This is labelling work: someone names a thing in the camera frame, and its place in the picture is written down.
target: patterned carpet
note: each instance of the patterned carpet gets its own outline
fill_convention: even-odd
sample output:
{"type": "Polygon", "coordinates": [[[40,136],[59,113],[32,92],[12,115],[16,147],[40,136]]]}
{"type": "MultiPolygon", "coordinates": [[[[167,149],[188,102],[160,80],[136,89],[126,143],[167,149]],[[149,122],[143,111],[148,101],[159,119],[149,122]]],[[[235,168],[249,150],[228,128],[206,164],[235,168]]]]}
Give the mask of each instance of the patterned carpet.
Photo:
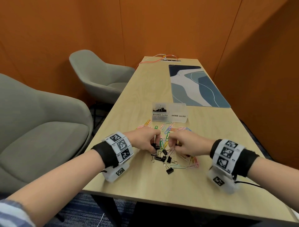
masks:
{"type": "MultiPolygon", "coordinates": [[[[107,116],[108,113],[109,113],[108,110],[106,111],[97,110],[96,124],[99,125],[94,130],[94,133],[98,131],[101,124],[105,120],[105,116],[107,116]]],[[[252,139],[255,141],[257,146],[260,148],[264,156],[268,159],[271,159],[269,154],[262,147],[259,141],[254,137],[254,135],[250,132],[250,130],[246,127],[246,125],[244,123],[242,124],[244,125],[244,127],[246,128],[246,130],[248,131],[252,139]]],[[[123,220],[122,226],[123,227],[128,226],[130,218],[134,212],[136,203],[133,201],[127,201],[122,199],[114,199],[114,200],[123,220]]],[[[99,206],[94,202],[94,200],[90,195],[79,193],[59,212],[59,214],[65,218],[65,221],[63,223],[60,222],[58,219],[53,218],[45,226],[46,227],[58,227],[58,226],[97,227],[98,223],[101,220],[103,212],[101,211],[99,206]]],[[[112,227],[112,224],[110,223],[108,218],[104,215],[99,226],[112,227]]]]}

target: black cable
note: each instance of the black cable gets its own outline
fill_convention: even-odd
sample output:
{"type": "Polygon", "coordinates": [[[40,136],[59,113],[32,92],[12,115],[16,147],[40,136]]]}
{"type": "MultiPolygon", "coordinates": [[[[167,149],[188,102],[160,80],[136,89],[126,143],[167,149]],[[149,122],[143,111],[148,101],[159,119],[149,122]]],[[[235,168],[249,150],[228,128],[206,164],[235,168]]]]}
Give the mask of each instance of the black cable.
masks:
{"type": "Polygon", "coordinates": [[[244,183],[244,184],[250,184],[250,185],[253,185],[253,186],[256,186],[256,187],[260,187],[260,188],[263,188],[263,187],[261,187],[261,186],[259,186],[259,185],[256,185],[256,184],[252,184],[252,183],[249,183],[249,182],[245,182],[245,181],[235,181],[235,184],[237,184],[237,183],[244,183]]]}

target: table top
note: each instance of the table top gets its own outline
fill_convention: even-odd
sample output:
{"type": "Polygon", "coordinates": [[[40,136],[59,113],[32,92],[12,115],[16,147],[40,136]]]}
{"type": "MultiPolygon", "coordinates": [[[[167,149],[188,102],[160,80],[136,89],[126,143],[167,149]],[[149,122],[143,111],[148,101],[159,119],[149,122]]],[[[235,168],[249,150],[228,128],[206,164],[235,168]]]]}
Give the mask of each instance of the table top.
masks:
{"type": "MultiPolygon", "coordinates": [[[[180,63],[158,61],[141,64],[86,150],[111,133],[134,130],[145,124],[151,119],[153,102],[173,102],[168,65],[201,66],[197,59],[180,60],[180,63]]],[[[231,139],[263,157],[231,108],[187,106],[187,110],[187,122],[175,123],[175,128],[185,126],[207,138],[231,139]]],[[[152,122],[150,125],[160,128],[161,123],[152,122]]],[[[198,157],[198,169],[175,169],[168,175],[161,162],[151,162],[149,152],[134,149],[135,154],[128,161],[130,167],[123,176],[109,183],[100,173],[84,187],[83,192],[258,220],[296,222],[290,209],[264,189],[240,184],[240,189],[232,195],[220,191],[207,178],[212,163],[207,155],[198,157]]],[[[173,159],[186,164],[180,157],[173,159]]],[[[252,182],[241,176],[238,180],[252,182]]]]}

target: hand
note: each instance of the hand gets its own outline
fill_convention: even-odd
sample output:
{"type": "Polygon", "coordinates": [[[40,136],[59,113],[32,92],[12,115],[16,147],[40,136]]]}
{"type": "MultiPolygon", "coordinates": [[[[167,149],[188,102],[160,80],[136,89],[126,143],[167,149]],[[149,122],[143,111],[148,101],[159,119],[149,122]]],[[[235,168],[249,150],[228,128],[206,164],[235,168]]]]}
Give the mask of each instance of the hand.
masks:
{"type": "Polygon", "coordinates": [[[183,155],[209,155],[215,140],[199,136],[188,130],[180,130],[169,134],[169,147],[174,147],[176,152],[183,155]]]}
{"type": "Polygon", "coordinates": [[[147,126],[124,133],[124,135],[129,139],[133,147],[136,147],[141,150],[148,150],[153,154],[156,153],[156,150],[151,144],[159,144],[160,134],[160,130],[149,128],[147,126]]]}

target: gray chair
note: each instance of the gray chair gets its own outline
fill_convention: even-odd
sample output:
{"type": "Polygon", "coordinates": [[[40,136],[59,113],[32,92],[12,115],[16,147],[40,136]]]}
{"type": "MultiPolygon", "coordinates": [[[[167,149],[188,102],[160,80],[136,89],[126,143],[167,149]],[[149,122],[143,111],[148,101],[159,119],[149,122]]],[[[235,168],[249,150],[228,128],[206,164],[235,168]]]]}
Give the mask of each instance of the gray chair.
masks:
{"type": "Polygon", "coordinates": [[[0,74],[0,192],[13,193],[80,154],[92,126],[84,102],[0,74]]]}
{"type": "Polygon", "coordinates": [[[135,69],[103,62],[90,50],[79,50],[69,57],[87,92],[97,101],[114,104],[135,69]]]}

